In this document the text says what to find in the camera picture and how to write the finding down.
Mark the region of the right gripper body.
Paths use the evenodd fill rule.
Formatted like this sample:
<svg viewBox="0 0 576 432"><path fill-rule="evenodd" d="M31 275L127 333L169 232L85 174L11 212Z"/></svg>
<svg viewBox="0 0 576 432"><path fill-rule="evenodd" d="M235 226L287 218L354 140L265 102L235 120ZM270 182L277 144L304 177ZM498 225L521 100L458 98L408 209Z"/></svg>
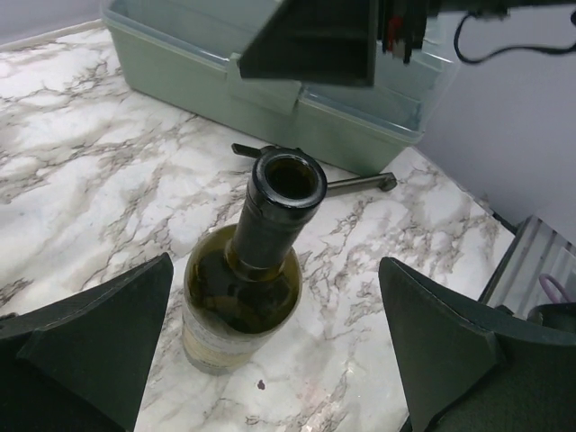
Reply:
<svg viewBox="0 0 576 432"><path fill-rule="evenodd" d="M377 40L382 53L410 59L414 50L422 49L428 19L447 12L445 6L436 0L380 0Z"/></svg>

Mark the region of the green bottle white label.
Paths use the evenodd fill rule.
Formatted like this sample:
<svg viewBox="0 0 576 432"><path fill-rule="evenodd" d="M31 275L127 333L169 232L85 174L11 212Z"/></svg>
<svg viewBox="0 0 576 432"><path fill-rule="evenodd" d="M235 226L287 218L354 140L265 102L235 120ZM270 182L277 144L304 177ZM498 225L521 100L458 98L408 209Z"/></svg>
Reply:
<svg viewBox="0 0 576 432"><path fill-rule="evenodd" d="M293 315L302 294L293 244L327 190L319 163L298 149L256 159L238 222L200 241L185 269L182 341L199 370L239 369Z"/></svg>

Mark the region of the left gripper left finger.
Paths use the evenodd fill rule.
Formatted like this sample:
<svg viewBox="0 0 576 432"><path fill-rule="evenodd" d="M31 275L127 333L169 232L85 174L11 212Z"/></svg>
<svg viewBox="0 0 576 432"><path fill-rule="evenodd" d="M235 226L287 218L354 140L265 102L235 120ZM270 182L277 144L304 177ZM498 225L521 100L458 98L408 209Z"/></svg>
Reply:
<svg viewBox="0 0 576 432"><path fill-rule="evenodd" d="M132 431L167 311L168 254L1 318L3 431Z"/></svg>

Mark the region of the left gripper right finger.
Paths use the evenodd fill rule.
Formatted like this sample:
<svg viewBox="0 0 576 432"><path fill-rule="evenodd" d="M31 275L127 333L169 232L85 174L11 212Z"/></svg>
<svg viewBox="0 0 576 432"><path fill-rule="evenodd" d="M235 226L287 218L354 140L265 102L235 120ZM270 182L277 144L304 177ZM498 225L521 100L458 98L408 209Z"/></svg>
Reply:
<svg viewBox="0 0 576 432"><path fill-rule="evenodd" d="M410 431L575 429L574 303L519 319L391 257L379 282Z"/></svg>

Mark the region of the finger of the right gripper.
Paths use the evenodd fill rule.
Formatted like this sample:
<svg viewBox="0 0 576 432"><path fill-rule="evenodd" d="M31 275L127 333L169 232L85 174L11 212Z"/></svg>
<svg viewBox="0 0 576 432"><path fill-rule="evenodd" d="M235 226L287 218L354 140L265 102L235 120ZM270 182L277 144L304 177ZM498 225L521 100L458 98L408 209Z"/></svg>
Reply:
<svg viewBox="0 0 576 432"><path fill-rule="evenodd" d="M374 85L377 1L282 1L238 60L244 79Z"/></svg>

